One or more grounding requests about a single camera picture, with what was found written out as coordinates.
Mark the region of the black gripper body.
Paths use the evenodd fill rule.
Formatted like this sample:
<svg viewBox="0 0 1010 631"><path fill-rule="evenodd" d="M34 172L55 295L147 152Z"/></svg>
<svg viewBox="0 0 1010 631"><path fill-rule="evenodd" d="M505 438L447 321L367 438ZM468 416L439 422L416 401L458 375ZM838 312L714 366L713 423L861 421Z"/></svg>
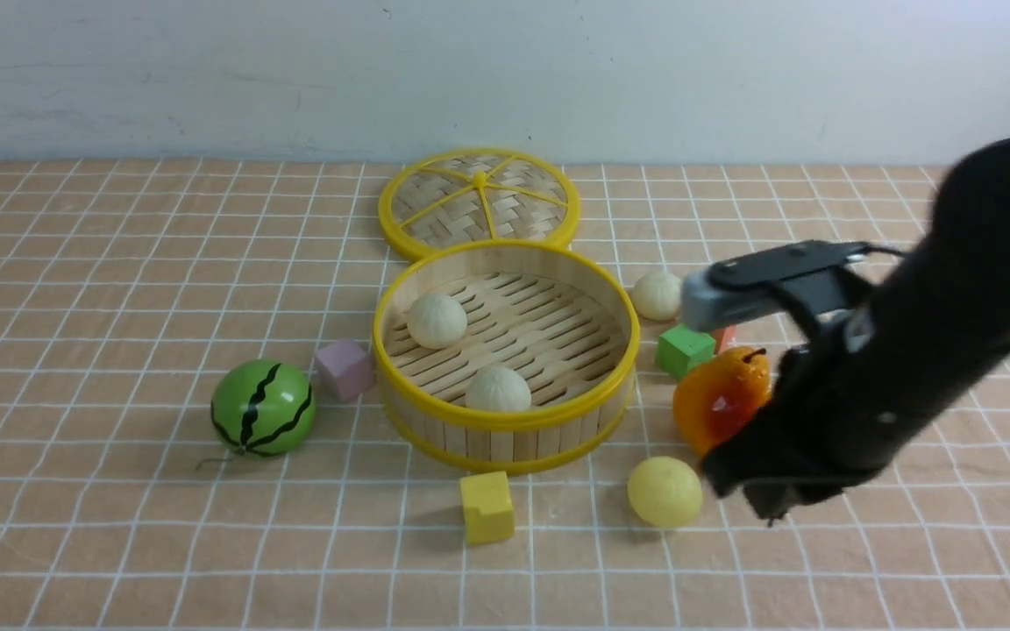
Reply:
<svg viewBox="0 0 1010 631"><path fill-rule="evenodd" d="M745 486L805 488L814 506L871 482L918 436L918 421L886 415L845 390L850 357L830 334L787 351L780 377L744 428L702 460L719 499Z"/></svg>

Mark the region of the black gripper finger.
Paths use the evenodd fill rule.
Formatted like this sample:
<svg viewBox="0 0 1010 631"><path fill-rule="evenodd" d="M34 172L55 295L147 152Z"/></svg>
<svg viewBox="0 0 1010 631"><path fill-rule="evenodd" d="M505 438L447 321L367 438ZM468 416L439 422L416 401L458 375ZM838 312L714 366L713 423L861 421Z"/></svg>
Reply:
<svg viewBox="0 0 1010 631"><path fill-rule="evenodd" d="M745 486L743 496L758 519L768 527L807 503L805 488L798 486Z"/></svg>

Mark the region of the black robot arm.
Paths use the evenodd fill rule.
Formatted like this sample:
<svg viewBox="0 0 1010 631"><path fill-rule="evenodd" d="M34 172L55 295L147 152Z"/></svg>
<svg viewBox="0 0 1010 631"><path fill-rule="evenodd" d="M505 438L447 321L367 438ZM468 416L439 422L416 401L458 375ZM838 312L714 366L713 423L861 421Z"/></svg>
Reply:
<svg viewBox="0 0 1010 631"><path fill-rule="evenodd" d="M753 419L702 457L718 498L741 490L773 522L870 482L1010 355L1010 138L949 170L926 235L874 284L850 262L877 250L798 241L684 280L690 329L783 312L807 339Z"/></svg>

